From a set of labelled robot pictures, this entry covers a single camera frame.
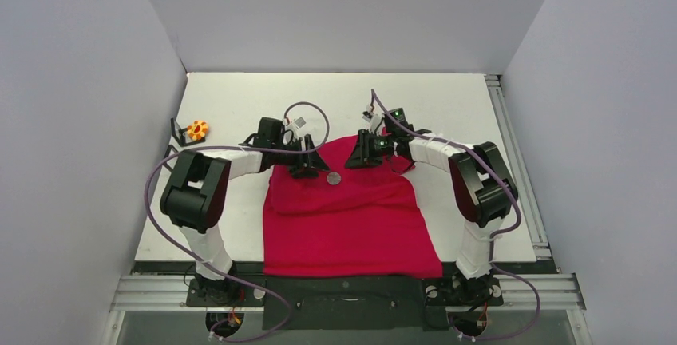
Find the red t-shirt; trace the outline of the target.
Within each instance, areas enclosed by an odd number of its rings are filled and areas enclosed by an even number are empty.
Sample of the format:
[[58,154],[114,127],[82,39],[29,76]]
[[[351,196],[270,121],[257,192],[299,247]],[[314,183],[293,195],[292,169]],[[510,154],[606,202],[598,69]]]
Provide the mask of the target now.
[[264,271],[272,276],[404,275],[438,278],[439,259],[401,157],[370,169],[344,164],[356,145],[326,143],[321,158],[340,175],[295,179],[276,165],[263,204]]

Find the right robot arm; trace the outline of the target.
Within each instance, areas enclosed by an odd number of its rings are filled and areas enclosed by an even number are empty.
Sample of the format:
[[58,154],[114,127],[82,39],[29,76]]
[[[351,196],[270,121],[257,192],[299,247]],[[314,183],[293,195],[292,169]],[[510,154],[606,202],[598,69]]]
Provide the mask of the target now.
[[454,198],[465,219],[452,296],[469,303],[481,294],[480,278],[492,271],[493,243],[503,219],[518,199],[517,187],[498,147],[490,141],[471,147],[448,141],[428,129],[416,130],[401,108],[377,113],[369,105],[362,114],[368,127],[357,133],[347,169],[379,166],[401,157],[448,173]]

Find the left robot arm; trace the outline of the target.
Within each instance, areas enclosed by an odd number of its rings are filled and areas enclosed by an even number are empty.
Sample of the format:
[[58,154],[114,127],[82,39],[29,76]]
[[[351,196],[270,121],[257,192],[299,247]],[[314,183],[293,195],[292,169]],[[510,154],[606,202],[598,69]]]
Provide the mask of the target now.
[[236,150],[219,157],[183,151],[177,157],[160,198],[160,211],[179,227],[189,249],[199,257],[198,279],[208,282],[206,292],[219,305],[232,303],[239,286],[228,277],[233,274],[233,261],[218,227],[229,181],[275,165],[287,168],[295,179],[316,178],[330,170],[311,136],[300,134],[303,124],[300,119],[286,123],[263,117],[257,131]]

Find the orange yellow pompom brooch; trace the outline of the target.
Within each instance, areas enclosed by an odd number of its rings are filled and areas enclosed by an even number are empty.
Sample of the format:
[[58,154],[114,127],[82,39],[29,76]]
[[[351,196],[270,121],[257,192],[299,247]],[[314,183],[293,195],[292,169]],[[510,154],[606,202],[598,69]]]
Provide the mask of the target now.
[[186,134],[191,141],[201,141],[208,134],[208,123],[206,121],[195,120],[186,130]]

